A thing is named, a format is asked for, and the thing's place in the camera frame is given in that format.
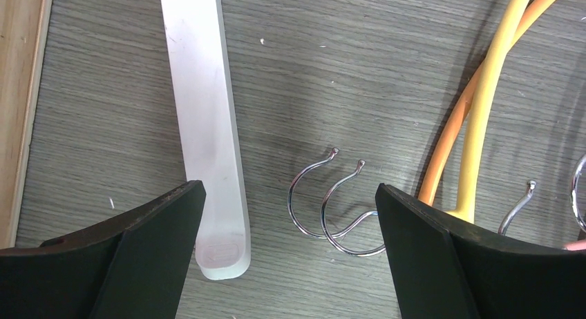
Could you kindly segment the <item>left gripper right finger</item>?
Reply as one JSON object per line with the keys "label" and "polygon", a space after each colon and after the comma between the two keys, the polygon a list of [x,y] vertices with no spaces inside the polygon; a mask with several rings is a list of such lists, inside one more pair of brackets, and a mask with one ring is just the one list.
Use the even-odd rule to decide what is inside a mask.
{"label": "left gripper right finger", "polygon": [[387,184],[375,202],[403,318],[584,318],[585,253],[524,242]]}

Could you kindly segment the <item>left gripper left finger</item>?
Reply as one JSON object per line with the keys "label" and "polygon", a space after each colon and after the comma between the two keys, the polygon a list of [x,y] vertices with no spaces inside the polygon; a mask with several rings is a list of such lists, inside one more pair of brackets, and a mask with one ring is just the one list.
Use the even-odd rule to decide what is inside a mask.
{"label": "left gripper left finger", "polygon": [[189,181],[35,248],[1,251],[2,318],[174,318],[206,199]]}

